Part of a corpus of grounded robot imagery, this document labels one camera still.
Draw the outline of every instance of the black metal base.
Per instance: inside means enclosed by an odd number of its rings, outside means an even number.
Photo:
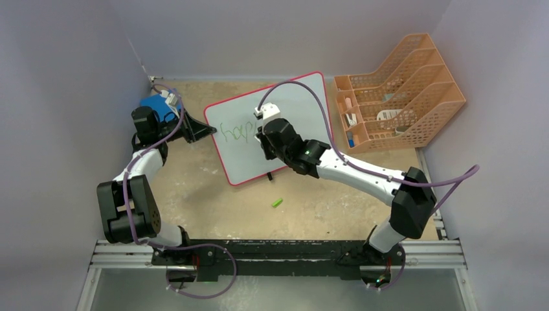
[[[387,254],[372,255],[362,240],[192,240],[191,245],[217,244],[226,248],[237,261],[238,275],[340,277],[375,283],[385,272],[390,257],[400,266],[395,246]],[[217,281],[220,275],[232,275],[232,262],[218,248],[194,251],[158,251],[151,263],[156,266],[191,266],[192,255],[199,259],[197,281]],[[380,266],[361,271],[361,266]]]

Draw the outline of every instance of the whiteboard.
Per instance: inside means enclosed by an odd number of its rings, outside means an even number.
[[[292,80],[302,82],[317,94],[330,121],[322,73],[317,71]],[[257,127],[262,125],[253,115],[254,108],[270,88],[268,86],[223,100],[204,109],[206,122],[218,130],[212,138],[227,181],[233,186],[286,166],[279,159],[266,160],[261,145],[254,137]],[[329,141],[319,105],[305,88],[284,84],[269,94],[265,104],[268,102],[280,108],[282,117],[293,125],[303,140]]]

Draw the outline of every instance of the tan table surface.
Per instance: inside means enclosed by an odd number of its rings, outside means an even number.
[[[200,121],[204,121],[207,105],[272,84],[164,83],[177,88],[189,114]],[[345,152],[333,83],[328,82],[326,89],[335,141]],[[301,176],[289,168],[275,172],[273,181],[265,177],[233,187],[227,182],[211,137],[192,144],[178,139],[168,147],[168,160],[151,188],[162,220],[183,226],[191,238],[365,240],[390,214],[390,207],[361,191]],[[397,170],[418,167],[413,149],[352,156]],[[282,204],[271,207],[279,198],[284,200]],[[438,239],[432,220],[421,239]]]

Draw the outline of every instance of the green marker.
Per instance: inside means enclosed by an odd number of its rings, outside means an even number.
[[[282,198],[276,200],[273,202],[273,204],[271,204],[272,207],[277,207],[279,206],[280,204],[282,203]]]

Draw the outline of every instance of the white wall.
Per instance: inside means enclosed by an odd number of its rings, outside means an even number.
[[[375,70],[450,0],[111,0],[149,75],[288,78]]]
[[[0,309],[74,310],[148,81],[107,0],[0,3]]]
[[[549,305],[549,3],[452,0],[432,36],[468,103],[428,147],[481,310]]]

